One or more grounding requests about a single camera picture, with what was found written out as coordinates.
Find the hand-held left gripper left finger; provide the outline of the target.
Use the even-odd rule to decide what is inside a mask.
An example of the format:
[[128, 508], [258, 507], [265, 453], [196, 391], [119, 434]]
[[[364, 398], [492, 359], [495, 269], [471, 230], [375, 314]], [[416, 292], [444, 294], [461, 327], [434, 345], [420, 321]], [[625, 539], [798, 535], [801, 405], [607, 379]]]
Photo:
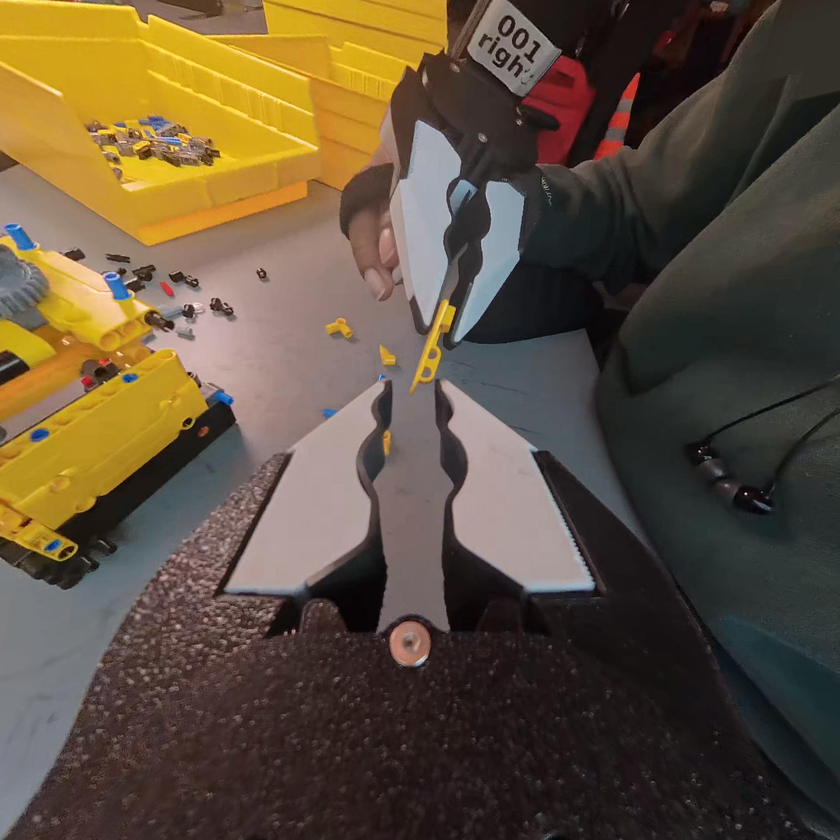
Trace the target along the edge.
[[280, 599], [276, 625], [334, 604], [351, 632], [374, 632], [387, 577], [375, 478], [385, 465], [392, 382], [379, 380], [284, 453], [224, 575], [226, 596]]

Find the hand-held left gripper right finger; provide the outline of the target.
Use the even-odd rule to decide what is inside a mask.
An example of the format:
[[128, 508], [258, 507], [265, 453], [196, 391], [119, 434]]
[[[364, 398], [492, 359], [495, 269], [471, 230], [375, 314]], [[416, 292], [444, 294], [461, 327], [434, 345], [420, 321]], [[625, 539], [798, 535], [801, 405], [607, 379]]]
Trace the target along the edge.
[[449, 381], [438, 380], [444, 506], [442, 570], [449, 629], [473, 632], [496, 602], [526, 613], [536, 597], [596, 594], [587, 563], [551, 489], [549, 453]]

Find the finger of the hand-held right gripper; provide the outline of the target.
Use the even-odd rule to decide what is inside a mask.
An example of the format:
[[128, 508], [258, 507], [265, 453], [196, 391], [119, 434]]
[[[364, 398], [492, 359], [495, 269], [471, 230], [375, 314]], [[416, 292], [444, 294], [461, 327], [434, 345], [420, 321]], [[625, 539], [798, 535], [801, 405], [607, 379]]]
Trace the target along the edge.
[[445, 235], [453, 217], [448, 190], [459, 184], [460, 169], [459, 155], [445, 135], [415, 122], [406, 175], [392, 195], [391, 214], [402, 282], [420, 334], [431, 329], [448, 273]]
[[476, 187], [458, 180], [448, 195], [445, 299], [455, 317], [445, 336], [453, 350], [477, 325], [520, 259], [525, 196], [509, 182]]

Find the yellow thin lego liftarm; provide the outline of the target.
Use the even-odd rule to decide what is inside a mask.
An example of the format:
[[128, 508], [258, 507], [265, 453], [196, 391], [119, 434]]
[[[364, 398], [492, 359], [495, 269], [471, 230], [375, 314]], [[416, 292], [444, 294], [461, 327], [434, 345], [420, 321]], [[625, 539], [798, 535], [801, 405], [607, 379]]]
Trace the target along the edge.
[[442, 339], [451, 330], [455, 315], [455, 307], [447, 299], [441, 300], [410, 385], [410, 395], [413, 395], [420, 385], [434, 382], [443, 355]]

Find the yellow plastic parts bin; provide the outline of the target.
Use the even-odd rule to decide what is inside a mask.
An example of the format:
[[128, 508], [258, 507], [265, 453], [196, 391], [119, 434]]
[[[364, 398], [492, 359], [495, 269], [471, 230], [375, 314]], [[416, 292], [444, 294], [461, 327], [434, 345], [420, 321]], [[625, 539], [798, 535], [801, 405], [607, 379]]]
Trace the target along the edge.
[[[296, 201], [320, 177], [306, 76], [132, 7], [1, 6], [2, 152], [142, 244]], [[150, 116], [220, 156], [111, 164], [87, 131]]]

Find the yellow lego robot model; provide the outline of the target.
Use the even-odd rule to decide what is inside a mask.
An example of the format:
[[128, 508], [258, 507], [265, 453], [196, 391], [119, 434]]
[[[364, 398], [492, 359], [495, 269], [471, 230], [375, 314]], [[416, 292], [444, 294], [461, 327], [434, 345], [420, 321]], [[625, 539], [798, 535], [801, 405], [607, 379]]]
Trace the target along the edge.
[[152, 332], [193, 335], [137, 297], [125, 270], [41, 248], [2, 227], [2, 423], [72, 383], [81, 393], [16, 434], [2, 428], [2, 560], [68, 590], [108, 535], [235, 425], [233, 397], [186, 370]]

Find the pile of small lego pins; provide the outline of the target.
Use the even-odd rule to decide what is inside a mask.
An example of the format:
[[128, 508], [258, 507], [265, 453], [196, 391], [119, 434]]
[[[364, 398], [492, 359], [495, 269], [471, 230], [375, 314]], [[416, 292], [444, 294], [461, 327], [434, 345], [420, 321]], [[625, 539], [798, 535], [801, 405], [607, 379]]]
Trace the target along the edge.
[[179, 295], [182, 291], [203, 291], [201, 280], [194, 274], [181, 269], [162, 274], [154, 263], [135, 264], [130, 256], [120, 253], [107, 253], [104, 259], [108, 268], [123, 281], [126, 291], [142, 294], [152, 286], [161, 290], [168, 304], [163, 306], [158, 316], [153, 316], [155, 330], [194, 341], [195, 324], [202, 315], [209, 313], [226, 322], [234, 322], [238, 317], [233, 305], [219, 296], [211, 296], [206, 301], [181, 299]]

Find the heap of grey lego parts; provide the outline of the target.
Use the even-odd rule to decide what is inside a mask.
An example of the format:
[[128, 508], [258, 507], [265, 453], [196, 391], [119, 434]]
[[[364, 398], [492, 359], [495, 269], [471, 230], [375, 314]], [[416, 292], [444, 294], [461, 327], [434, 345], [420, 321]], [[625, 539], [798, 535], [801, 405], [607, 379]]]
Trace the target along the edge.
[[84, 123], [109, 169], [121, 184], [136, 181], [137, 165], [158, 161], [175, 168], [212, 167], [222, 157], [215, 142], [161, 115], [144, 119]]

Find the person's right forearm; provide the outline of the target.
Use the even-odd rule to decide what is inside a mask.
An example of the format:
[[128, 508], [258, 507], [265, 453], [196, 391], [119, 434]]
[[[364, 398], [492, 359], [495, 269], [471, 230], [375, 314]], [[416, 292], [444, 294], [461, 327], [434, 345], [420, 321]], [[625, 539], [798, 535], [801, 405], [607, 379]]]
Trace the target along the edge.
[[775, 2], [718, 77], [634, 150], [542, 168], [524, 255], [618, 291], [716, 222], [809, 276], [838, 271], [838, 2]]

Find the person's right hand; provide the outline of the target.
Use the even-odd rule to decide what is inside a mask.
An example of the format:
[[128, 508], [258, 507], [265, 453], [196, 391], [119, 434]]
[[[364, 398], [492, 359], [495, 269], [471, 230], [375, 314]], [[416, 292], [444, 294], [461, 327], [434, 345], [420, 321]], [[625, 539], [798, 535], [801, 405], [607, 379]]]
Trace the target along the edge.
[[349, 240], [357, 269], [373, 298], [386, 300], [394, 291], [394, 271], [400, 265], [386, 206], [368, 206], [356, 213], [350, 221]]

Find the red orange garment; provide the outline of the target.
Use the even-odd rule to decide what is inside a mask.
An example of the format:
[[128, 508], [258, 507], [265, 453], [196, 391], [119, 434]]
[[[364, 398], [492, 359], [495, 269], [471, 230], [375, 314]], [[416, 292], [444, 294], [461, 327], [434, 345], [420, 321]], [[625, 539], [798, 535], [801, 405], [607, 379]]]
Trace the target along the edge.
[[[597, 145], [594, 160], [613, 156], [623, 147], [640, 76], [637, 73], [624, 90]], [[526, 105], [554, 117], [559, 123], [558, 129], [543, 129], [538, 133], [539, 164], [567, 164], [572, 145], [594, 99], [595, 90], [582, 64], [569, 57], [559, 57], [524, 100]]]

